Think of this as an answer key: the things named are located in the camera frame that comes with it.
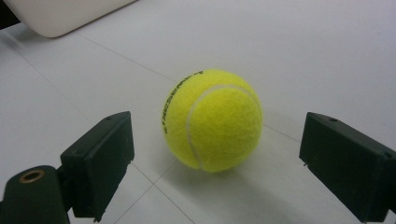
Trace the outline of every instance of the tennis ball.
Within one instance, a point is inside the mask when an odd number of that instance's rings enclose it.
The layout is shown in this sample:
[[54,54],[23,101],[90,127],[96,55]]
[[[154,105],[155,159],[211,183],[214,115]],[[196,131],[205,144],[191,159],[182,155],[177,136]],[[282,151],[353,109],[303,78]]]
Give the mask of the tennis ball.
[[209,69],[182,79],[163,108],[163,133],[173,154],[215,173],[242,162],[257,146],[262,110],[241,77]]

